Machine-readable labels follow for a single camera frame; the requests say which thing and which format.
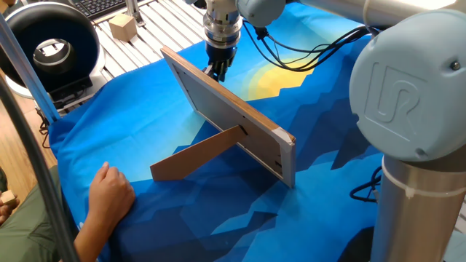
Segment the person's left hand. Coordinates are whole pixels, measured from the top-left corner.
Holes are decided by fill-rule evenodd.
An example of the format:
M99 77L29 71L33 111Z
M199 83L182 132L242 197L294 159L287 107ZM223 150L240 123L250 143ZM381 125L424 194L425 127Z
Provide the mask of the person's left hand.
M14 209L18 207L20 204L19 199L14 199L11 202L8 202L4 204L1 202L1 207L0 207L0 225L5 223L5 221L11 216L12 212Z

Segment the person's right hand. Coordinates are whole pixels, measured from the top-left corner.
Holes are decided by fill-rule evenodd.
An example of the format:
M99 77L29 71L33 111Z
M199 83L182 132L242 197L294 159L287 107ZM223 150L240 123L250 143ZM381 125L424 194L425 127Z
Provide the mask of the person's right hand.
M134 201L135 192L126 176L104 162L90 186L88 218L114 228L128 214Z

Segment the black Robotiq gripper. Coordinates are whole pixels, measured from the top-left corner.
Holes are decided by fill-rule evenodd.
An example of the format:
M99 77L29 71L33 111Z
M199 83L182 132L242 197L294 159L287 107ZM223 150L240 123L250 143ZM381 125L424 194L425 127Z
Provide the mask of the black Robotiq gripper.
M217 48L208 43L205 47L209 64L202 71L209 77L218 77L219 82L224 82L226 73L236 55L237 47Z

